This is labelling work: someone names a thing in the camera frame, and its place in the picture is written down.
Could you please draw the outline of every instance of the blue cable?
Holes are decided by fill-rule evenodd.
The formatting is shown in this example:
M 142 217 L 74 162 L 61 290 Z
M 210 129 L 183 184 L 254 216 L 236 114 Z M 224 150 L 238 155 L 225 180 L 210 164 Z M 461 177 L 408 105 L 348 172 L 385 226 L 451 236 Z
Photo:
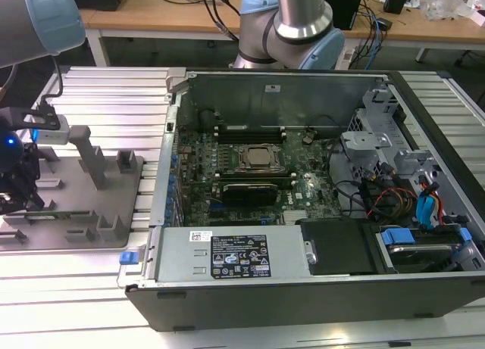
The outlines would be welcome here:
M 376 25 L 377 43 L 374 45 L 374 48 L 372 49 L 371 56 L 369 57 L 369 61 L 367 62 L 367 65 L 365 65 L 365 70 L 368 70 L 369 67 L 372 65 L 372 62 L 377 56 L 377 50 L 380 45 L 380 27 L 379 27 L 379 23 L 377 22 L 377 18 L 373 14 L 366 14 L 365 12 L 359 12 L 359 14 L 363 14 L 364 16 L 371 17 Z

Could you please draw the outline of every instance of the aluminum extrusion table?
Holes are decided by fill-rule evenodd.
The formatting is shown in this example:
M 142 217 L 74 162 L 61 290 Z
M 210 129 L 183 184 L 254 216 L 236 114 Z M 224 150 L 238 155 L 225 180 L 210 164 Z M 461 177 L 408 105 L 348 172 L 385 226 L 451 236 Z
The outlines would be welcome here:
M 91 126 L 92 143 L 105 155 L 132 148 L 145 158 L 128 248 L 145 244 L 148 235 L 167 111 L 166 73 L 166 68 L 73 67 L 64 76 L 64 95 L 54 101 L 70 123 Z M 436 73 L 402 74 L 485 185 L 483 112 L 452 79 Z M 55 85 L 53 76 L 44 92 Z M 60 156 L 77 154 L 72 145 L 55 150 Z M 485 300 L 437 319 L 155 332 L 118 288 L 118 283 L 123 285 L 117 282 L 122 251 L 0 255 L 0 347 L 351 348 L 389 347 L 389 341 L 427 348 L 485 346 Z M 139 271 L 139 266 L 130 267 L 131 274 Z

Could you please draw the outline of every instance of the cpu socket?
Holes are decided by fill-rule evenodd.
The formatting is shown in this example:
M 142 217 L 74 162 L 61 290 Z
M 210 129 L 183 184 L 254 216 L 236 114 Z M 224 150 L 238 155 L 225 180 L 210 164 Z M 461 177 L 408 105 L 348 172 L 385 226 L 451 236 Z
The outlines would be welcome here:
M 239 169 L 237 171 L 282 171 L 275 145 L 247 145 L 239 149 Z

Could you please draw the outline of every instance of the small circuit board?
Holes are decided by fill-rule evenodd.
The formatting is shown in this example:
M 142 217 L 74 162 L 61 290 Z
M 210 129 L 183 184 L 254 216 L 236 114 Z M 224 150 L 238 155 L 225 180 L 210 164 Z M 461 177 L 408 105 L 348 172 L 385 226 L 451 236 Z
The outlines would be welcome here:
M 223 145 L 180 132 L 184 226 L 287 225 L 340 217 L 324 171 L 325 141 L 289 130 L 281 144 Z

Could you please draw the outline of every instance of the power supply label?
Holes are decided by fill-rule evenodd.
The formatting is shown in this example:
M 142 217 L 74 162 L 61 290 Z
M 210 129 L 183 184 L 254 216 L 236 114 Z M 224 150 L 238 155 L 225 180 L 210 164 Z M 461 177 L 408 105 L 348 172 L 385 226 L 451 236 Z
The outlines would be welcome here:
M 215 279 L 271 277 L 266 235 L 211 237 L 211 276 Z

